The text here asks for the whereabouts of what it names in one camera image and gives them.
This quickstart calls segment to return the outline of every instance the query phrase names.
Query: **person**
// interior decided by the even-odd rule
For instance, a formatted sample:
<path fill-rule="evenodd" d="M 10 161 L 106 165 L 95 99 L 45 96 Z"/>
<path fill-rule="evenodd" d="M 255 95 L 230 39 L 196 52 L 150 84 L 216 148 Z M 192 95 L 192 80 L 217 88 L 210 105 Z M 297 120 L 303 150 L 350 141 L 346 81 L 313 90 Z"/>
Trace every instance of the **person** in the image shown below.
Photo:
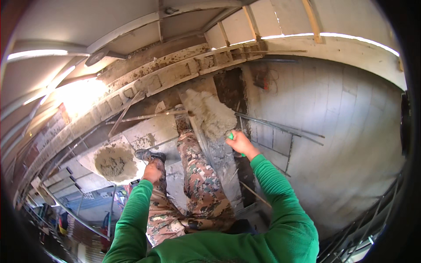
<path fill-rule="evenodd" d="M 184 109 L 182 105 L 176 110 Z M 165 155 L 137 151 L 149 161 L 117 222 L 104 263 L 316 262 L 318 233 L 286 178 L 240 131 L 226 143 L 250 160 L 272 206 L 266 233 L 228 234 L 234 212 L 185 115 L 176 115 L 177 149 L 185 170 L 186 215 L 166 198 Z M 152 249 L 147 252 L 147 241 Z"/>

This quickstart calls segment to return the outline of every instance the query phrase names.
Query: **clothing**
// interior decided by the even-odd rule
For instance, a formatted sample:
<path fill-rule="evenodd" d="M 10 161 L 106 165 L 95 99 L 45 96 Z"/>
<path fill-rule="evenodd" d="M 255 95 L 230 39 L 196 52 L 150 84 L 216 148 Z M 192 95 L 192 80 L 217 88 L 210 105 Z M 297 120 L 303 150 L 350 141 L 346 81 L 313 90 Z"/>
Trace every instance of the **clothing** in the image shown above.
<path fill-rule="evenodd" d="M 208 164 L 193 130 L 181 132 L 177 149 L 186 172 L 184 193 L 187 196 L 187 215 L 183 215 L 167 199 L 167 182 L 162 176 L 152 189 L 147 221 L 146 235 L 152 247 L 165 239 L 198 230 L 224 231 L 235 221 L 221 181 Z M 163 162 L 158 161 L 158 169 L 166 174 Z"/>
<path fill-rule="evenodd" d="M 141 180 L 117 223 L 115 239 L 103 262 L 316 262 L 317 230 L 289 182 L 261 154 L 250 165 L 272 206 L 268 232 L 231 235 L 199 231 L 167 239 L 147 254 L 145 232 L 152 184 Z"/>

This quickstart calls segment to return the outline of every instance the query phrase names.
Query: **cement wall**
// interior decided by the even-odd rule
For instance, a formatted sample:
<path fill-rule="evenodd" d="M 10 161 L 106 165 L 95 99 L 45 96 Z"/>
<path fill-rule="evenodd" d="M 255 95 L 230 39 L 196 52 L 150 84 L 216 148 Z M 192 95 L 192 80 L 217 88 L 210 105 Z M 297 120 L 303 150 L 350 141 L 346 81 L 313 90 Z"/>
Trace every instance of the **cement wall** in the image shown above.
<path fill-rule="evenodd" d="M 242 66 L 248 115 L 324 135 L 324 146 L 294 136 L 287 177 L 315 221 L 320 239 L 372 206 L 404 164 L 400 144 L 400 94 L 394 84 L 364 70 L 296 57 L 268 63 L 269 90 L 253 85 Z M 291 135 L 250 123 L 252 139 L 288 155 Z M 261 147 L 285 169 L 286 159 Z"/>

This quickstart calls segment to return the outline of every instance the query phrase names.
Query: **shoe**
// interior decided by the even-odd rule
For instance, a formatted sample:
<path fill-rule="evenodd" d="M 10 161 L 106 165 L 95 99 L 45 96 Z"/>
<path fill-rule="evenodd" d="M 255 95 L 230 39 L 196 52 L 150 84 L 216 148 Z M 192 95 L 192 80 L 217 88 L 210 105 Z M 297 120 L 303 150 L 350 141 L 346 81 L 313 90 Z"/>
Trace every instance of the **shoe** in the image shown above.
<path fill-rule="evenodd" d="M 150 150 L 139 149 L 134 152 L 134 156 L 146 162 L 152 161 L 154 158 L 160 159 L 163 163 L 167 160 L 167 156 L 162 152 L 153 153 Z"/>
<path fill-rule="evenodd" d="M 174 110 L 182 111 L 182 110 L 185 110 L 185 107 L 183 104 L 178 104 L 174 107 Z M 192 128 L 192 125 L 190 124 L 189 116 L 187 114 L 176 114 L 174 115 L 174 117 L 176 119 L 177 132 L 179 133 L 179 135 L 181 135 L 181 133 L 184 130 Z"/>

